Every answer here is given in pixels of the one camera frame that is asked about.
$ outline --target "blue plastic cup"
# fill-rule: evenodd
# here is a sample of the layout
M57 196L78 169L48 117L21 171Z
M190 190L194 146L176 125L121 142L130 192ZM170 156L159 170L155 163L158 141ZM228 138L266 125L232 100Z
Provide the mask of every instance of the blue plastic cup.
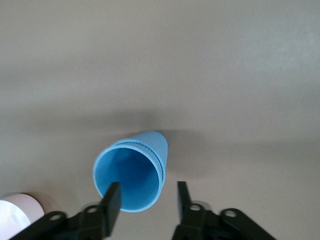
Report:
M120 182L121 210L146 210L155 204L164 186L167 156L167 140L157 131L117 141L94 163L95 187L103 197L112 182Z

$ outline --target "pink object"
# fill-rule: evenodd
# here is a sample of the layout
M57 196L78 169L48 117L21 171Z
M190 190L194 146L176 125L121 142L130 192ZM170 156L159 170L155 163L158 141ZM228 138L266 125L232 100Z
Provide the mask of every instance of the pink object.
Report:
M0 200L0 240L8 240L44 215L40 203L27 194Z

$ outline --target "metal bolt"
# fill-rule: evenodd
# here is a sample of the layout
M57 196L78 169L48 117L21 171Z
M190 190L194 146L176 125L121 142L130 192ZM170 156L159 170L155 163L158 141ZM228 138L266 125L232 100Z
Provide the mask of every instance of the metal bolt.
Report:
M61 215L57 214L57 215L53 215L52 217L50 217L49 220L55 221L55 220L58 220L59 218L61 218Z
M199 210L201 209L201 207L200 207L198 204L192 204L192 205L190 206L190 209L191 209L192 211L199 211Z
M94 213L94 212L96 212L97 211L97 208L96 207L92 207L92 208L89 208L86 212L88 213L88 214L91 214L91 213Z
M224 215L226 215L226 216L228 216L228 217L230 217L230 218L235 218L235 217L237 216L237 214L236 214L234 211L232 211L232 210L227 210L227 211L225 211L225 212L224 212Z

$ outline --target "stacked cup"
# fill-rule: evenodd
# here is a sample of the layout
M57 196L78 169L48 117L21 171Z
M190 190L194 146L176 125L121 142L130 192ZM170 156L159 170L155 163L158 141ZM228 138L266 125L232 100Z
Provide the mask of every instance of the stacked cup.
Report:
M167 156L167 140L157 131L117 141L95 161L95 187L103 197L112 182L120 182L121 210L146 210L158 200L164 186Z

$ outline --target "gray surface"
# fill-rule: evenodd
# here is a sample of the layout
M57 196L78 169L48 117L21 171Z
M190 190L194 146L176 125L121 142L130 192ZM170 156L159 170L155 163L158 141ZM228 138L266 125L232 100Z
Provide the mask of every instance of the gray surface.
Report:
M277 239L320 235L319 1L0 1L0 197L75 214L96 156L169 141L159 201L111 239L170 239L176 181Z

